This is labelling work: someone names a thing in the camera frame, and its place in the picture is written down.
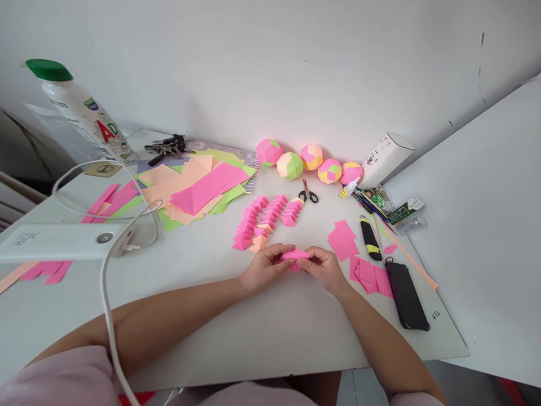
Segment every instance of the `white power bank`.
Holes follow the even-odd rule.
[[[80,261],[119,257],[134,233],[125,224],[25,224],[0,244],[0,262]]]

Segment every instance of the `white plastic bottle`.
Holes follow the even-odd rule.
[[[43,80],[41,88],[58,111],[106,158],[124,165],[139,160],[107,111],[73,81],[64,65],[47,59],[29,59],[26,65]]]
[[[344,188],[338,193],[339,199],[345,199],[348,196],[351,196],[355,188],[357,187],[357,182],[361,180],[361,177],[357,177],[357,179],[352,180],[347,185],[344,186]]]

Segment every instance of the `origami ball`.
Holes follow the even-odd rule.
[[[340,162],[334,159],[325,160],[317,169],[317,175],[323,183],[334,183],[342,176]]]
[[[258,153],[259,162],[265,166],[275,165],[278,158],[283,154],[280,144],[269,138],[261,141],[258,144],[256,151]]]
[[[362,166],[358,162],[346,162],[342,165],[342,177],[340,181],[342,184],[348,184],[359,177],[362,179],[363,173]]]
[[[295,152],[287,152],[276,162],[276,168],[284,179],[296,179],[303,172],[303,160]]]
[[[323,151],[315,144],[308,144],[300,150],[300,157],[304,161],[306,170],[317,169],[323,163]]]

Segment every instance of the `charging cable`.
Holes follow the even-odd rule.
[[[75,169],[77,169],[77,168],[79,168],[81,166],[84,166],[84,165],[94,164],[96,162],[100,162],[100,163],[101,162],[110,162],[111,164],[119,165],[119,166],[123,167],[124,169],[126,169],[128,174],[130,175],[131,179],[134,181],[135,186],[137,187],[137,190],[139,191],[139,193],[143,197],[144,202],[147,204],[145,206],[145,208],[143,210],[141,210],[137,215],[132,216],[132,217],[108,217],[108,216],[100,216],[100,215],[92,215],[92,214],[88,214],[88,213],[83,213],[81,211],[72,209],[71,207],[66,206],[64,203],[62,203],[58,199],[58,186],[60,185],[60,183],[64,179],[66,179]],[[135,397],[135,394],[132,391],[132,389],[130,387],[130,384],[128,383],[128,380],[126,379],[126,376],[124,375],[124,371],[122,370],[122,367],[120,365],[120,358],[118,356],[118,349],[117,349],[117,341],[116,341],[116,336],[114,334],[113,315],[111,313],[111,305],[110,305],[110,302],[109,302],[109,294],[107,292],[107,282],[106,282],[107,265],[109,264],[109,260],[110,260],[110,257],[111,257],[111,253],[113,252],[113,249],[116,247],[118,242],[122,240],[122,237],[124,236],[126,231],[141,216],[143,216],[145,214],[150,214],[150,217],[152,218],[152,222],[154,224],[154,235],[152,236],[152,239],[148,243],[143,244],[143,245],[129,245],[127,247],[127,250],[138,249],[138,248],[143,248],[143,247],[149,246],[150,244],[155,242],[156,239],[158,239],[158,220],[156,219],[156,216],[154,215],[154,212],[161,208],[161,206],[163,204],[163,200],[158,199],[158,200],[154,200],[153,202],[149,203],[147,198],[143,194],[143,191],[141,190],[140,186],[138,185],[137,179],[135,179],[135,177],[131,174],[129,169],[124,164],[122,164],[121,162],[111,161],[111,160],[89,161],[89,162],[85,162],[84,164],[74,166],[68,172],[66,172],[63,176],[61,176],[60,179],[58,179],[55,182],[54,186],[52,187],[52,194],[51,195],[58,202],[58,204],[60,204],[64,209],[71,211],[72,213],[80,214],[80,215],[87,216],[87,217],[94,217],[94,218],[115,219],[115,220],[129,219],[130,220],[128,222],[128,224],[126,225],[126,227],[118,235],[117,239],[111,244],[108,251],[105,253],[105,258],[104,258],[103,262],[101,263],[100,288],[101,288],[101,301],[102,301],[103,309],[104,309],[104,313],[105,313],[105,323],[107,325],[107,333],[109,334],[109,347],[110,347],[110,351],[111,351],[111,358],[112,358],[112,361],[113,361],[114,370],[115,370],[115,372],[117,374],[120,385],[122,386],[122,389],[124,390],[124,393],[125,393],[126,397],[128,398],[128,400],[130,401],[130,403],[132,404],[132,406],[141,406],[139,404],[139,402],[137,401],[137,398]],[[151,209],[151,207],[153,205],[155,205],[155,204],[158,204],[158,205],[154,209]]]

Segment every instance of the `person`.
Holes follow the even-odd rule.
[[[279,262],[283,253],[293,249],[294,245],[273,244],[260,250],[237,278],[159,293],[114,309],[125,375],[133,375],[226,309],[272,285],[294,263],[293,259]],[[336,255],[316,246],[306,252],[309,258],[299,259],[298,264],[342,305],[390,405],[446,405],[413,348],[349,284]],[[59,339],[0,387],[0,406],[116,405],[109,357],[107,326],[101,315]],[[199,406],[336,404],[340,372],[292,378],[304,379],[292,379],[291,385],[288,381],[282,385],[232,384]],[[183,394],[168,404],[182,405]]]

